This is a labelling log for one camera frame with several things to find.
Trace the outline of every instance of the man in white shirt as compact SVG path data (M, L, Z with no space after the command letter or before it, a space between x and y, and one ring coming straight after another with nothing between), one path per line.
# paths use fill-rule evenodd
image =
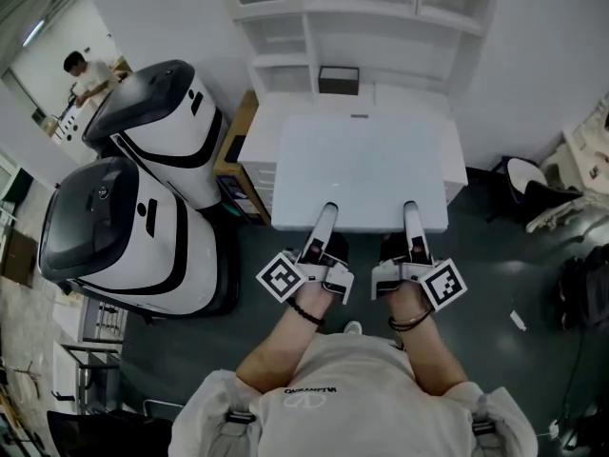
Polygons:
M64 61L64 71L68 72L87 90L75 102L81 108L90 98L99 107L110 92L118 87L116 75L104 61L86 61L83 55L74 51Z
M169 456L536 456L535 432L505 388L484 394L467 380L421 287L403 283L386 298L403 349L354 323L316 336L334 295L305 284L236 372L204 380Z

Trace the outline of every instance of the dark gray floor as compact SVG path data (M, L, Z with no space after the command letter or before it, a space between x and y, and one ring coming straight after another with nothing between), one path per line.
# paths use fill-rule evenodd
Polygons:
M471 380L485 390L505 386L538 434L559 416L580 334L558 329L550 295L561 263L585 256L609 242L609 227L594 229L583 243L574 239L602 215L592 213L554 232L527 234L509 218L485 222L491 212L487 189L473 184L449 208L447 232L428 237L436 257L452 257L469 291L436 315L442 337ZM383 301L370 301L370 270L378 261L379 235L347 235L349 267L356 277L347 307L327 315L328 331L351 319L365 333L391 337ZM300 248L305 234L270 228L240 228L241 299L228 316L157 321L146 326L129 319L123 373L130 386L149 398L183 403L214 369L235 369L272 329L283 307L256 281L257 272L285 247ZM515 310L527 326L519 330ZM609 341L585 336L580 368L569 396L571 413L609 390ZM554 455L554 444L540 437L540 455Z

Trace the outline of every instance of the white t-shirt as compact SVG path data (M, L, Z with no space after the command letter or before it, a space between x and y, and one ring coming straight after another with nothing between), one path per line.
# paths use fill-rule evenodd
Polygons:
M110 92L118 87L119 82L116 74L108 67L104 61L87 61L87 69L78 77L78 82L85 87L87 91L92 91L102 83L108 81L106 89L92 96L90 100L99 107Z
M208 376L173 426L169 455L239 453L217 448L230 407L256 416L260 427L248 432L260 457L469 457L477 444L472 412L481 399L507 455L536 456L535 432L504 388L484 396L478 385L462 383L443 397L429 396L416 384L405 354L385 340L319 336L289 387L260 395L232 373Z

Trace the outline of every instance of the black box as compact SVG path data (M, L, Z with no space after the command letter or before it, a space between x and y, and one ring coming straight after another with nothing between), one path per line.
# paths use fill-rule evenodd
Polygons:
M357 95L360 92L360 69L322 66L317 81L320 93Z

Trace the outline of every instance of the ceiling light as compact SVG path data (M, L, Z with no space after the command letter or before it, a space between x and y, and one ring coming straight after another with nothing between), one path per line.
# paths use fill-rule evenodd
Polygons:
M29 44L29 41L31 41L34 38L34 36L40 31L40 29L44 25L45 25L44 20L41 20L40 22L38 22L38 24L36 24L36 27L33 28L33 30L29 33L29 36L26 38L26 40L23 41L23 47L25 47Z

